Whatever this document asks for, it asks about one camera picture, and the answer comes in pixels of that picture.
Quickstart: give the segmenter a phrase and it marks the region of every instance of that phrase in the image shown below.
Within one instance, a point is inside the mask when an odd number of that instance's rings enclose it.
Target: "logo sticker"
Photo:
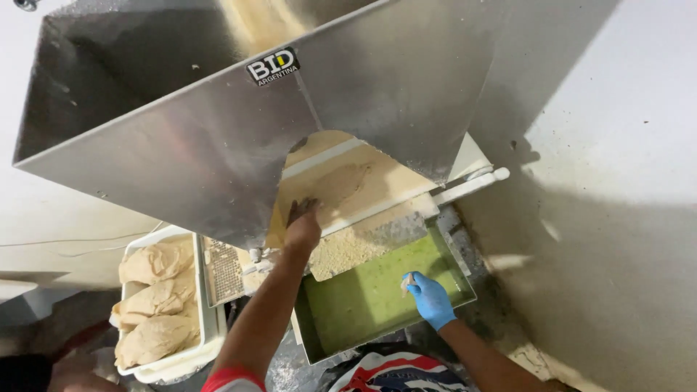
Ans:
[[[263,86],[276,79],[296,72],[300,69],[300,62],[292,47],[259,59],[247,66],[247,71],[259,86]]]

